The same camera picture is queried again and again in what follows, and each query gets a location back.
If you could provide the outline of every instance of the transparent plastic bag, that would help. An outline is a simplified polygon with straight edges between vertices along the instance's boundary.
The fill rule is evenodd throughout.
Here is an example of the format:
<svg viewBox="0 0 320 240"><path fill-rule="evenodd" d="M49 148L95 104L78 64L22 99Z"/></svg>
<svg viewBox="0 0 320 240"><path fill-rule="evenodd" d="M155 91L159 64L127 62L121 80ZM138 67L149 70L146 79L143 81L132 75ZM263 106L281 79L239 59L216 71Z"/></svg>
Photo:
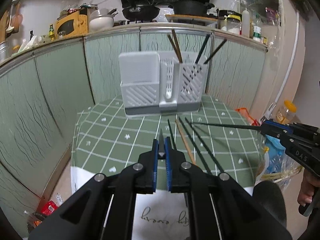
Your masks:
<svg viewBox="0 0 320 240"><path fill-rule="evenodd" d="M280 145L279 139L262 136L260 145L259 150L263 154L260 156L255 184L269 180L284 191L291 178L302 171L302 166L284 153L285 148Z"/></svg>

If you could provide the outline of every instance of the white drying rack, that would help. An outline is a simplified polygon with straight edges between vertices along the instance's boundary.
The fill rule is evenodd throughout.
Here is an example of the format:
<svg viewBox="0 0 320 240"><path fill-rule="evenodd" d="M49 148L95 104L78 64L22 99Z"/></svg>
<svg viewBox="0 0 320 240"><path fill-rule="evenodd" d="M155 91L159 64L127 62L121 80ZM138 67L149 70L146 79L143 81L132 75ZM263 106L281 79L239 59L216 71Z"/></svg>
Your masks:
<svg viewBox="0 0 320 240"><path fill-rule="evenodd" d="M121 93L127 115L197 111L207 77L206 60L198 53L130 52L119 55Z"/></svg>

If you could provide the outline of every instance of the chopstick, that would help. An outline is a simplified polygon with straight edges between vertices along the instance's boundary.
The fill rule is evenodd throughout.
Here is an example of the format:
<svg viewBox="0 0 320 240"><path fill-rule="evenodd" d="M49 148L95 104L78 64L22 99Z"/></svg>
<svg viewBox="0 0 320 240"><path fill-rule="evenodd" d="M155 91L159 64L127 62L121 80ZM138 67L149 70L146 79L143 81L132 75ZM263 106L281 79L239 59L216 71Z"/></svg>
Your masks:
<svg viewBox="0 0 320 240"><path fill-rule="evenodd" d="M174 43L176 44L179 62L182 63L182 56L181 56L181 52L180 52L180 48L179 48L179 42L178 42L178 39L177 39L176 32L175 32L175 30L171 30L171 32L172 32L172 37L174 39Z"/></svg>
<svg viewBox="0 0 320 240"><path fill-rule="evenodd" d="M174 52L176 53L177 58L178 58L178 60L179 60L179 62L180 62L180 59L179 59L179 56L178 56L178 52L177 52L177 48L176 48L176 46L175 46L175 44L174 44L174 42L173 42L170 34L168 34L167 37L168 37L168 39L169 39L169 41L170 41L170 43L171 43L171 45L172 45L172 47L173 47L173 50L174 50Z"/></svg>
<svg viewBox="0 0 320 240"><path fill-rule="evenodd" d="M199 138L200 142L203 144L204 148L207 150L208 154L210 155L211 159L213 160L213 162L217 165L217 168L219 169L220 172L224 172L224 169L222 168L221 164L218 162L218 160L214 157L214 155L212 154L211 150L209 149L209 147L207 146L207 144L204 142L204 140L201 138L200 134L198 134L198 132L195 130L195 128L192 126L192 124L188 121L188 119L185 117L186 122L188 123L188 125L191 127L191 129L195 132L195 134L197 135L197 137Z"/></svg>
<svg viewBox="0 0 320 240"><path fill-rule="evenodd" d="M210 38L210 34L207 34L206 37L205 37L205 39L204 39L204 42L203 42L203 44L202 44L202 47L201 47L201 49L200 49L200 51L199 51L198 57L197 57L197 59L196 59L196 61L195 61L195 64L198 64L198 62L199 62L199 60L200 60L200 57L201 57L201 55L202 55L202 53L203 53L203 51L204 51L204 48L205 48L205 46L206 46L207 43L208 43L209 38Z"/></svg>
<svg viewBox="0 0 320 240"><path fill-rule="evenodd" d="M220 123L205 123L205 122L193 122L192 124L203 124L210 126L219 126L219 127L227 127L227 128L235 128L235 129L247 129L247 130L260 130L260 126L256 125L237 125L237 124L220 124Z"/></svg>
<svg viewBox="0 0 320 240"><path fill-rule="evenodd" d="M172 133L172 129L171 129L169 118L168 118L168 125L169 125L169 131L170 131L170 136L171 136L171 141L172 141L172 144L173 144L173 148L175 150L177 150L177 146L176 146L176 143L174 141L174 137L173 137L173 133Z"/></svg>
<svg viewBox="0 0 320 240"><path fill-rule="evenodd" d="M215 51L208 57L208 59L204 62L204 64L207 64L226 42L227 42L227 39L224 39L223 42L221 42L220 45L215 49Z"/></svg>
<svg viewBox="0 0 320 240"><path fill-rule="evenodd" d="M192 155L192 152L191 152L191 149L190 149L190 147L188 145L188 142L187 142L186 138L184 137L183 131L181 130L181 127L180 127L180 125L178 123L178 120L176 119L175 122L176 122L176 125L177 125L177 128L178 128L178 131L180 133L181 139L183 141L183 144L184 144L184 146L185 146L185 148L186 148L186 150L188 152L188 155L190 157L190 160L194 165L196 165L196 161L195 161L195 159L194 159L194 157Z"/></svg>
<svg viewBox="0 0 320 240"><path fill-rule="evenodd" d="M184 125L184 123L183 123L183 121L181 120L181 118L180 118L180 117L178 117L178 119L179 119L179 121L180 121L180 123L181 123L181 125L182 125L183 129L185 130L186 134L188 135L188 137L189 137L189 139L190 139L191 143L193 144L194 148L196 149L197 154L199 155L199 158L200 158L200 160L201 160L201 162L202 162L202 164L203 164L203 166L204 166L205 170L207 171L207 173L208 173L208 174L211 174L211 175L212 175L212 173L211 173L211 171L210 171L210 168L209 168L208 164L206 163L205 159L203 158L203 155L201 154L201 152L200 152L200 150L199 150L198 146L196 145L195 141L192 139L191 134L190 134L190 133L189 133L189 131L187 130L187 128L186 128L186 126Z"/></svg>

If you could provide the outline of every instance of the white grid pattern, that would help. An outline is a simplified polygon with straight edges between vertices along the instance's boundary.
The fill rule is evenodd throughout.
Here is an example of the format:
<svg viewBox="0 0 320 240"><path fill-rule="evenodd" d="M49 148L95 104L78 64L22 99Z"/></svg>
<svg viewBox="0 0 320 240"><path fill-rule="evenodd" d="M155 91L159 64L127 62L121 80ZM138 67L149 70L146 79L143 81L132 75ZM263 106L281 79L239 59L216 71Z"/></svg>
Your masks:
<svg viewBox="0 0 320 240"><path fill-rule="evenodd" d="M210 99L211 99L211 102L212 102L212 104L213 104L214 109L216 110L216 113L217 113L217 116L218 116L218 118L219 118L219 121L220 121L220 123L222 124L221 119L220 119L220 117L219 117L219 113L218 113L218 111L217 111L217 109L216 109L216 106L215 106L215 104L214 104L211 96L210 96ZM226 135L226 131L224 130L224 127L223 127L222 129L223 129L224 136L226 137L226 140L227 140L227 145L228 145L228 149L229 149L230 156L231 156L231 161L232 161L232 165L233 165L233 170L234 170L234 172L235 172L235 179L236 179L236 182L238 182L238 177L237 177L235 162L234 162L234 160L233 160L233 156L232 156L232 152L231 152L231 149L230 149L229 141L228 141L228 138L227 138L227 135Z"/></svg>
<svg viewBox="0 0 320 240"><path fill-rule="evenodd" d="M118 114L118 112L120 111L120 109L122 108L122 106L123 106L123 104L122 104L122 105L119 107L119 109L116 111L115 116ZM82 165L82 168L84 168L84 166L86 165L87 161L88 161L89 158L90 158L90 155L92 154L92 152L93 152L94 149L96 148L98 142L101 140L103 134L104 134L105 131L107 130L109 124L111 124L112 120L113 120L113 117L111 118L110 122L109 122L108 125L105 127L105 129L104 129L103 132L101 133L100 137L98 138L97 142L96 142L95 145L93 146L93 148L92 148L89 156L87 157L87 159L85 160L84 164Z"/></svg>
<svg viewBox="0 0 320 240"><path fill-rule="evenodd" d="M229 115L229 117L230 117L230 119L231 119L232 123L233 123L233 124L235 124L235 122L233 121L232 116L231 116L231 114L230 114L230 112L229 112L229 110L228 110L227 106L225 105L225 103L223 103L223 106L225 107L225 109L226 109L226 111L227 111L227 113L228 113L228 115ZM239 140L240 140L240 143L241 143L242 149L243 149L243 151L244 151L245 157L247 158L248 165L249 165L249 167L251 168L251 163L250 163L250 160L249 160L249 158L248 158L248 156L247 156L247 152L246 152L246 150L245 150L245 148L244 148L244 145L243 145L243 142L242 142L241 136L240 136L240 134L239 134L239 130L238 130L238 128L236 128L236 131L237 131L237 134L238 134L238 137L239 137ZM251 169L251 175L252 175L252 179L254 180L254 174L253 174L253 170L252 170L252 169Z"/></svg>
<svg viewBox="0 0 320 240"><path fill-rule="evenodd" d="M78 143L76 144L76 145L78 146L78 147L76 148L76 150L77 150L77 151L78 151L78 150L79 150L79 151L83 151L83 152L89 154L88 157L87 157L86 160L85 160L85 163L82 165L82 168L84 168L84 166L86 165L87 161L88 161L89 158L90 158L90 155L95 155L95 156L98 156L98 157L101 157L101 158L104 159L104 161L103 161L103 167L101 168L100 172L102 172L102 171L105 169L105 166L106 166L108 160L116 161L116 162L119 162L119 163L123 163L123 164L125 164L125 166L134 164L134 162L129 161L129 160L130 160L131 153L133 152L133 147L136 147L136 146L137 146L137 147L142 147L142 148L145 148L146 151L152 149L151 143L150 143L150 145L137 144L137 143L136 143L136 140L137 140L138 135L141 134L141 133L148 133L148 134L154 134L154 135L155 135L154 138L157 138L157 135L158 135L158 133L159 133L160 125L164 125L164 124L167 125L167 120L166 120L166 118L165 118L165 120L162 120L162 116L159 116L159 119L155 119L155 118L154 118L154 119L148 119L148 116L146 116L146 117L134 117L134 118L129 118L129 119L127 119L127 118L124 117L124 116L119 116L119 115L117 116L117 114L118 114L118 112L120 111L120 109L123 109L123 108L122 108L122 107L123 107L123 104L122 104L120 107L118 107L118 106L117 106L117 107L111 106L111 104L112 104L112 102L114 102L114 100L116 100L116 101L122 101L122 100L119 100L119 99L117 99L117 98L114 98L109 104L105 104L105 105L104 105L104 104L97 104L97 105L99 105L99 106L105 106L105 108L104 108L104 110L103 110L102 112L97 112L97 111L95 111L95 110L94 110L95 106L94 106L90 112L84 112L84 111L82 111L82 112L79 113L79 114L81 114L81 115L83 115L83 114L85 114L85 113L89 113L89 114L90 114L90 113L96 113L96 114L99 115L98 118L95 120L95 122L91 122L91 121L88 121L88 120L87 120L87 117L89 116L89 114L86 116L85 120L83 120L83 121L81 122L81 123L87 122L87 123L90 123L90 124L91 124L91 126L90 126L90 128L88 129L87 132L84 133L84 132L80 132L80 131L79 131L79 132L78 132L78 136L75 136L75 131L74 131L74 140L75 140L75 139L78 140L79 135L83 135L80 143L79 143L79 144L78 144ZM245 120L244 120L241 116L240 116L240 117L232 117L232 116L231 116L230 112L236 112L236 111L227 109L225 105L224 105L225 109L218 109L218 108L216 108L215 103L213 102L212 97L210 97L210 100L211 100L211 103L212 103L212 105L213 105L214 108L210 108L210 107L205 107L205 108L204 108L204 102L201 102L201 103L202 103L203 110L204 110L204 114L181 113L181 115L184 115L184 114L188 114L189 116L191 115L191 121L192 121L192 122L193 122L193 118L199 116L199 117L205 117L205 119L206 119L207 122L208 122L208 118L216 118L216 119L219 119L220 123L222 123L222 120L223 120L223 119L228 119L228 120L231 119L232 121L233 121L233 120L242 120L245 124L247 124L247 123L245 122ZM106 110L107 110L108 108L115 108L115 109L118 109L118 110L117 110L117 112L116 112L114 115L112 115L112 114L108 114L108 113L106 112ZM216 112L217 116L208 116L208 115L206 115L206 112L205 112L206 109L214 110L214 111ZM219 113L218 113L218 110L220 110L220 111L227 111L229 116L228 116L228 117L220 117L220 116L219 116ZM106 124L102 124L102 123L99 123L99 122L98 122L98 120L99 120L99 118L100 118L101 116L109 116L109 117L112 117L111 121L112 121L113 119L115 119L115 118L125 119L125 121L124 121L124 124L122 125L122 127L111 126L111 125L110 125L110 124L111 124L111 121L106 125ZM130 120L141 120L139 129L126 128L125 126L126 126L127 122L130 121ZM143 129L141 129L143 122L146 122L146 121L148 121L148 122L153 122L153 123L157 123L157 130L156 130L156 132L155 132L154 130L153 130L153 131L150 131L150 130L143 130ZM102 127L105 128L104 131L103 131L103 133L100 135L100 137L93 136L93 135L89 134L90 129L91 129L93 126L102 126ZM117 137L116 137L115 140L114 140L114 139L113 139L113 140L110 140L110 139L103 138L103 134L104 134L104 132L106 131L107 128L113 128L113 129L119 130L119 133L118 133L118 135L117 135ZM122 131L124 131L124 130L125 130L125 131L134 131L134 132L137 132L133 143L126 143L126 142L122 142L121 140L120 140L120 141L118 140L118 139L119 139L119 136L121 135ZM176 137L177 137L177 136L180 136L180 135L177 135L177 134L176 134L176 130L177 130L177 125L175 125L174 141L176 141ZM231 156L233 169L231 169L231 170L226 169L225 172L232 172L232 171L233 171L233 172L235 173L235 180L238 182L238 177L237 177L237 173L236 173L237 171L249 171L249 170L250 170L250 171L251 171L251 174L252 174L252 173L253 173L253 172L252 172L252 169L256 169L257 167L251 167L251 165L250 165L250 167L247 167L247 168L236 169L236 168L235 168L235 163L234 163L233 155L232 155L232 154L233 154L233 153L234 153L234 154L245 154L246 156L247 156L248 154L255 154L255 155L256 155L256 154L258 153L258 148L257 148L257 146L256 146L256 144L255 144L255 140L254 140L254 137L253 137L252 133L251 133L251 137L247 137L247 138L241 138L239 133L238 133L238 137L239 137L239 138L233 138L233 137L228 138L228 137L226 136L226 132L225 132L224 129L223 129L223 132L224 132L224 137L212 137L212 136L211 136L211 131L210 131L210 129L209 129L209 136L202 136L202 138L207 138L207 139L210 138L211 143L212 143L212 150L213 150L214 156L215 156L215 155L219 155L219 154L220 154L220 155L230 155L230 156ZM170 136L170 133L169 133L169 132L168 132L168 133L163 133L163 134L164 134L164 136ZM97 139L98 141L96 142L95 146L97 145L97 143L98 143L100 140L106 141L106 142L109 142L109 143L112 143L112 147L111 147L110 152L108 153L108 155L101 155L101 154L98 154L98 153L95 153L95 152L94 152L95 146L93 147L93 149L92 149L91 151L88 151L88 150L85 150L85 149L80 148L81 142L84 140L84 137L89 137L89 138L95 138L95 139ZM213 148L213 141L212 141L213 138L214 138L214 139L221 139L221 140L226 141L226 142L227 142L227 145L228 145L228 150L229 150L229 151L228 151L228 152L225 152L225 151L223 151L223 152L215 151L214 148ZM256 148L257 151L246 151L246 149L244 148L243 143L241 143L242 148L243 148L243 149L242 149L243 152L231 152L231 148L230 148L230 145L229 145L229 141L232 141L232 140L236 140L236 141L239 141L239 140L240 140L240 141L253 140L253 143L254 143L255 148ZM110 157L110 155L111 155L111 153L112 153L112 150L113 150L113 148L115 147L116 144L126 145L126 146L130 146L130 147L131 147L129 156L128 156L126 159L121 160L121 159L111 158L111 157ZM178 146L177 146L178 150L181 151L181 152L183 152L183 153L187 153L187 151L186 151L184 148L183 148L183 149L180 149L181 147L182 147L182 145L178 145ZM207 151L201 151L201 153L202 153L202 154L208 154ZM165 167L158 166L158 168L159 168L160 170L165 170ZM216 165L215 165L215 169L212 170L212 172L215 172L216 174L218 174L218 170L217 170Z"/></svg>
<svg viewBox="0 0 320 240"><path fill-rule="evenodd" d="M203 112L204 112L204 117L205 117L205 120L206 122L208 123L208 118L207 118L207 115L205 114L205 109L204 109L204 106L203 106L203 102L201 101L201 105L202 105L202 109L203 109ZM213 141L212 141L212 136L211 136L211 131L210 131L210 126L208 125L208 130L209 130L209 135L210 135L210 141L211 141L211 147L212 147L212 154L213 156L215 156L215 152L214 152L214 147L213 147ZM217 171L217 165L214 164L214 168L215 168L215 173L216 173L216 176L218 175L218 171Z"/></svg>

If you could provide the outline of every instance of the metal canister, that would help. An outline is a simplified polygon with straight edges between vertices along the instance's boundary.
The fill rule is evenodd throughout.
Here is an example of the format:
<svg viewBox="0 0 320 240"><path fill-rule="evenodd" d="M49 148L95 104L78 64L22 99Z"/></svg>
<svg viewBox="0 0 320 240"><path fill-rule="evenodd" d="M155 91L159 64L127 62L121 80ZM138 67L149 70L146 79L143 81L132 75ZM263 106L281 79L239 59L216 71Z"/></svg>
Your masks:
<svg viewBox="0 0 320 240"><path fill-rule="evenodd" d="M10 57L10 48L8 41L0 43L0 63Z"/></svg>

